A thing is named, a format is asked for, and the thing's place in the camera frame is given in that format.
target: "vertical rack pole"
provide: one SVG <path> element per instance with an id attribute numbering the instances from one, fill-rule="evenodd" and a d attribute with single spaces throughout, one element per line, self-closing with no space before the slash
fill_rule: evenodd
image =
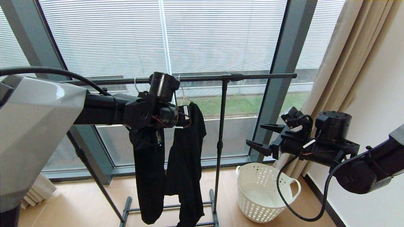
<path id="1" fill-rule="evenodd" d="M 227 94 L 227 84 L 228 83 L 229 83 L 229 80 L 222 81 L 222 101 L 221 101 L 221 106 L 220 106 L 219 140 L 217 142 L 215 201 L 214 201 L 214 206 L 213 206 L 213 213 L 216 213 L 216 205 L 217 205 L 217 190 L 219 187 L 220 159 L 222 157 L 222 149 L 223 149 L 223 127 L 224 127 L 224 123 L 225 123 L 226 94 Z"/>
<path id="2" fill-rule="evenodd" d="M 87 170 L 90 172 L 91 176 L 93 177 L 94 181 L 96 182 L 96 184 L 98 185 L 98 188 L 100 188 L 101 192 L 104 194 L 105 198 L 107 199 L 108 203 L 111 205 L 112 209 L 114 210 L 114 212 L 116 213 L 116 215 L 118 216 L 118 218 L 120 219 L 121 223 L 126 222 L 126 219 L 124 219 L 121 215 L 121 213 L 119 212 L 118 208 L 115 206 L 114 202 L 112 201 L 111 197 L 108 195 L 107 190 L 104 188 L 104 185 L 102 185 L 101 181 L 98 179 L 97 175 L 94 172 L 94 169 L 91 165 L 88 164 L 87 162 L 87 158 L 82 150 L 82 148 L 79 146 L 79 144 L 77 143 L 77 141 L 74 139 L 72 133 L 70 131 L 68 131 L 66 133 L 67 137 L 69 138 L 70 142 L 72 143 L 77 156 L 81 159 L 81 161 L 84 163 L 84 165 L 86 166 Z"/>

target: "curtain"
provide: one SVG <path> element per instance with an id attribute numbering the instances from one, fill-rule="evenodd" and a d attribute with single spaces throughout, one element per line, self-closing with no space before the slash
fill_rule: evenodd
<path id="1" fill-rule="evenodd" d="M 35 206 L 42 200 L 49 199 L 56 187 L 52 182 L 46 178 L 42 173 L 39 174 L 32 187 L 24 196 L 24 200 L 21 202 L 21 207 L 26 209 L 28 206 Z"/>
<path id="2" fill-rule="evenodd" d="M 345 2 L 303 113 L 315 119 L 320 111 L 344 111 L 349 106 L 364 76 L 361 69 L 392 4 L 392 0 Z M 274 167 L 280 169 L 290 158 L 282 154 Z M 297 159 L 285 173 L 296 179 L 305 175 L 311 165 Z"/>

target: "perforated basket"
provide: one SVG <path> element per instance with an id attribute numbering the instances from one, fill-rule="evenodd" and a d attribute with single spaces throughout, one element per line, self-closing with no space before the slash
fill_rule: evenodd
<path id="1" fill-rule="evenodd" d="M 238 206 L 248 219 L 266 223 L 286 208 L 276 188 L 278 173 L 278 169 L 260 163 L 249 163 L 236 168 Z M 298 185 L 298 192 L 294 196 L 290 188 L 293 182 Z M 284 173 L 280 175 L 279 187 L 288 204 L 291 204 L 301 191 L 299 181 Z"/>

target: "clothes rack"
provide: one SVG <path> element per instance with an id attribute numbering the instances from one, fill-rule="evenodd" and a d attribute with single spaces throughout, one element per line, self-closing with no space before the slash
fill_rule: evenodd
<path id="1" fill-rule="evenodd" d="M 220 161 L 223 149 L 223 128 L 224 128 L 224 120 L 225 120 L 225 107 L 226 107 L 226 95 L 227 95 L 227 85 L 228 83 L 240 80 L 247 80 L 247 79 L 275 79 L 275 78 L 296 78 L 296 74 L 266 74 L 266 75 L 243 75 L 243 74 L 230 74 L 230 75 L 223 75 L 223 76 L 187 76 L 181 77 L 181 82 L 194 82 L 194 81 L 222 81 L 222 96 L 221 96 L 221 106 L 220 106 L 220 121 L 219 121 L 219 139 L 217 142 L 217 164 L 216 164 L 216 179 L 215 179 L 215 191 L 213 189 L 209 190 L 209 197 L 210 201 L 203 202 L 204 205 L 210 204 L 212 208 L 212 215 L 213 221 L 207 223 L 198 223 L 196 226 L 206 226 L 206 225 L 213 225 L 214 227 L 219 227 L 219 220 L 217 217 L 217 193 L 219 187 L 219 173 L 220 173 Z M 84 86 L 87 85 L 81 81 L 64 81 L 65 83 Z M 94 83 L 97 85 L 113 85 L 113 84 L 144 84 L 148 83 L 148 78 L 135 78 L 135 79 L 108 79 L 108 80 L 93 80 Z M 96 184 L 100 188 L 101 192 L 111 205 L 112 209 L 120 219 L 120 227 L 125 227 L 126 221 L 128 219 L 129 212 L 140 211 L 139 208 L 131 209 L 130 205 L 132 203 L 132 198 L 129 196 L 126 200 L 125 208 L 123 213 L 121 214 L 112 201 L 111 197 L 109 196 L 108 192 L 106 191 L 105 187 L 102 185 L 101 181 L 96 176 L 94 169 L 88 163 L 88 160 L 80 148 L 78 143 L 73 138 L 70 131 L 67 132 L 67 137 L 71 141 L 72 145 L 75 148 L 77 156 L 81 159 L 84 163 L 88 171 L 90 172 L 91 176 L 95 180 Z M 180 204 L 177 205 L 168 205 L 164 206 L 164 209 L 167 208 L 176 208 L 180 207 Z"/>

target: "basket handle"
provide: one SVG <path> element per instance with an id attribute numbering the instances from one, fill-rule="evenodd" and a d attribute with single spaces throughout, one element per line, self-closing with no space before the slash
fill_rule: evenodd
<path id="1" fill-rule="evenodd" d="M 300 182 L 299 182 L 298 180 L 294 179 L 294 178 L 291 178 L 291 179 L 292 179 L 292 180 L 290 181 L 290 184 L 289 184 L 289 185 L 291 185 L 291 184 L 295 181 L 295 182 L 297 183 L 298 190 L 297 190 L 296 195 L 294 195 L 293 198 L 292 198 L 292 200 L 289 202 L 289 204 L 293 203 L 293 201 L 297 198 L 297 196 L 299 196 L 299 194 L 300 194 L 300 192 L 301 192 L 301 190 L 302 190 L 302 187 L 301 187 L 301 185 L 300 185 Z"/>
<path id="2" fill-rule="evenodd" d="M 239 169 L 240 169 L 240 166 L 237 166 L 237 168 L 236 168 L 236 176 L 237 177 L 238 177 L 238 174 L 240 173 Z"/>

